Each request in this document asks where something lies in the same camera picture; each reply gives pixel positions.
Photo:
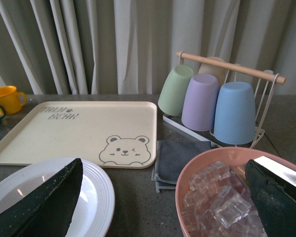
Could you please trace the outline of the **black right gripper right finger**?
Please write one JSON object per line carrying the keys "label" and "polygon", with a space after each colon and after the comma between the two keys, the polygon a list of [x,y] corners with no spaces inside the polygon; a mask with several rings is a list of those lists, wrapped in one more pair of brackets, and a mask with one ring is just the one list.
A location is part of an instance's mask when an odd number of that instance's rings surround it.
{"label": "black right gripper right finger", "polygon": [[267,236],[296,237],[296,186],[252,159],[245,176]]}

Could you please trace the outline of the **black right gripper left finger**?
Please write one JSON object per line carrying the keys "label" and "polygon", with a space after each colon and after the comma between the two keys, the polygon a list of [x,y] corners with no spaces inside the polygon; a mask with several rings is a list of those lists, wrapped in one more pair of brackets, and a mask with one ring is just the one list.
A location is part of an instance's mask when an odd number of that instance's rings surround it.
{"label": "black right gripper left finger", "polygon": [[0,237],[64,237],[71,225],[83,179],[80,158],[0,214]]}

